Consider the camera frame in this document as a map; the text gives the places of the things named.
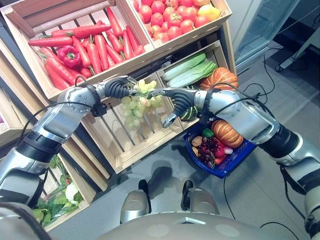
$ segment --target orange pumpkin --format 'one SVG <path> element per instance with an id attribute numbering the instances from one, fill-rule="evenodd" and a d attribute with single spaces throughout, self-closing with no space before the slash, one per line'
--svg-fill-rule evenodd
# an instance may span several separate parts
<path id="1" fill-rule="evenodd" d="M 239 147 L 244 140 L 225 120 L 215 121 L 211 128 L 215 137 L 229 148 L 235 149 Z"/>
<path id="2" fill-rule="evenodd" d="M 237 76 L 224 67 L 216 68 L 210 76 L 200 83 L 200 88 L 203 90 L 209 90 L 211 86 L 216 83 L 228 83 L 236 88 L 239 86 Z M 217 85 L 215 88 L 221 90 L 234 90 L 226 84 Z"/>

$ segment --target refrigerator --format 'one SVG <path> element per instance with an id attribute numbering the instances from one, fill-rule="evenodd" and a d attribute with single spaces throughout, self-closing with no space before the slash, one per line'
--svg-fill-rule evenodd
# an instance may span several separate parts
<path id="1" fill-rule="evenodd" d="M 267 50 L 300 0 L 227 0 L 233 14 L 230 34 L 237 74 Z"/>

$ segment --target blue basket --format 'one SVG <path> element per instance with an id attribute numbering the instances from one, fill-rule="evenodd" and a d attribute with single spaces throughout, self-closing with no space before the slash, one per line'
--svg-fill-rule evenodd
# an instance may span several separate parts
<path id="1" fill-rule="evenodd" d="M 241 146 L 235 149 L 232 154 L 228 155 L 221 164 L 216 165 L 213 169 L 211 169 L 210 167 L 206 166 L 197 158 L 194 151 L 192 150 L 192 145 L 191 145 L 192 139 L 194 139 L 196 136 L 201 136 L 202 131 L 205 128 L 206 126 L 203 126 L 199 123 L 196 124 L 189 131 L 187 131 L 187 133 L 183 136 L 184 142 L 192 161 L 199 168 L 207 171 L 212 175 L 217 176 L 218 178 L 222 179 L 226 175 L 229 175 L 256 148 L 256 145 L 244 139 Z"/>

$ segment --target gray floor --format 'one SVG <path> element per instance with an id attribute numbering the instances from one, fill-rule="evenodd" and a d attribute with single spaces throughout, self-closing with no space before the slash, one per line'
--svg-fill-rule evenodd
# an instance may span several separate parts
<path id="1" fill-rule="evenodd" d="M 319 65 L 310 62 L 305 71 L 274 71 L 274 67 L 290 53 L 270 50 L 266 54 L 267 69 L 275 81 L 267 106 L 286 127 L 301 133 L 320 147 Z M 239 76 L 242 89 L 249 83 L 260 83 L 266 90 L 272 84 L 263 59 Z M 260 91 L 256 87 L 249 93 Z M 183 183 L 191 179 L 196 186 L 208 190 L 216 200 L 220 213 L 232 217 L 223 194 L 223 179 L 196 170 L 189 163 L 182 136 L 168 142 L 110 180 L 110 189 L 90 207 L 50 232 L 58 240 L 93 240 L 119 225 L 120 209 L 126 195 L 138 187 L 141 179 L 149 183 L 152 212 L 180 210 Z M 262 150 L 256 149 L 226 179 L 226 194 L 235 218 L 260 226 L 269 221 L 287 225 L 300 240 L 309 239 L 304 222 L 287 202 L 279 167 Z M 289 189 L 289 195 L 304 212 L 304 197 Z M 287 239 L 295 239 L 285 228 L 270 224 L 270 231 Z"/>

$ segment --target tomato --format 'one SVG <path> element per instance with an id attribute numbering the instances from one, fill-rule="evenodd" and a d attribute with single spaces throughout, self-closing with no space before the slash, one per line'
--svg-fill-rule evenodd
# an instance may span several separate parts
<path id="1" fill-rule="evenodd" d="M 148 24 L 144 24 L 146 30 L 148 31 L 150 37 L 152 37 L 152 28 L 151 28 L 151 24 L 148 23 Z"/>
<path id="2" fill-rule="evenodd" d="M 197 13 L 192 7 L 187 7 L 181 15 L 182 20 L 190 19 L 192 22 L 195 21 L 196 16 Z"/>
<path id="3" fill-rule="evenodd" d="M 151 10 L 152 12 L 155 13 L 164 13 L 165 10 L 165 5 L 162 1 L 159 0 L 155 0 L 152 4 L 151 4 Z"/>
<path id="4" fill-rule="evenodd" d="M 187 8 L 186 6 L 179 6 L 178 9 L 176 10 L 176 14 L 181 16 L 186 8 Z"/>
<path id="5" fill-rule="evenodd" d="M 150 22 L 151 16 L 153 14 L 151 7 L 149 7 L 148 5 L 142 5 L 139 8 L 139 13 L 141 13 L 141 15 L 143 16 L 145 23 Z"/>
<path id="6" fill-rule="evenodd" d="M 202 25 L 205 25 L 209 23 L 209 19 L 206 16 L 197 16 L 194 20 L 194 26 L 196 28 L 201 27 Z"/>
<path id="7" fill-rule="evenodd" d="M 210 0 L 193 0 L 194 5 L 196 6 L 203 6 L 203 5 L 207 5 L 207 4 L 211 4 Z"/>
<path id="8" fill-rule="evenodd" d="M 138 12 L 138 15 L 139 15 L 139 18 L 141 19 L 141 21 L 142 21 L 143 23 L 145 23 L 145 18 L 144 18 L 144 16 L 142 16 L 142 14 L 141 14 L 140 12 Z"/>
<path id="9" fill-rule="evenodd" d="M 169 41 L 168 34 L 166 32 L 160 32 L 157 35 L 155 35 L 156 40 L 160 39 L 162 43 L 166 43 Z"/>
<path id="10" fill-rule="evenodd" d="M 168 6 L 163 12 L 163 20 L 167 22 L 169 20 L 170 14 L 174 14 L 176 10 L 172 6 Z"/>
<path id="11" fill-rule="evenodd" d="M 162 33 L 162 28 L 158 25 L 154 25 L 151 27 L 152 30 L 152 37 L 154 38 L 158 33 Z"/>
<path id="12" fill-rule="evenodd" d="M 162 24 L 161 28 L 162 28 L 162 32 L 164 32 L 164 33 L 168 32 L 168 22 L 165 21 L 165 22 Z"/>
<path id="13" fill-rule="evenodd" d="M 181 22 L 180 28 L 181 28 L 182 34 L 185 34 L 195 29 L 195 26 L 193 21 L 191 21 L 190 19 L 187 19 Z"/>
<path id="14" fill-rule="evenodd" d="M 168 34 L 169 40 L 171 40 L 171 39 L 174 39 L 174 38 L 182 35 L 182 31 L 181 31 L 180 27 L 172 26 L 168 29 L 167 34 Z"/>
<path id="15" fill-rule="evenodd" d="M 186 6 L 187 8 L 191 7 L 193 4 L 193 0 L 181 0 L 181 5 Z"/>
<path id="16" fill-rule="evenodd" d="M 141 0 L 141 5 L 148 5 L 150 7 L 153 1 L 154 0 Z"/>
<path id="17" fill-rule="evenodd" d="M 182 22 L 182 17 L 176 13 L 173 13 L 169 17 L 168 28 L 172 26 L 180 27 L 181 22 Z"/>
<path id="18" fill-rule="evenodd" d="M 164 23 L 164 17 L 160 12 L 156 12 L 151 16 L 150 23 L 151 23 L 151 26 L 153 25 L 162 26 L 162 24 Z"/>
<path id="19" fill-rule="evenodd" d="M 177 10 L 179 7 L 178 0 L 165 0 L 165 6 L 166 7 L 173 7 L 174 10 Z"/>

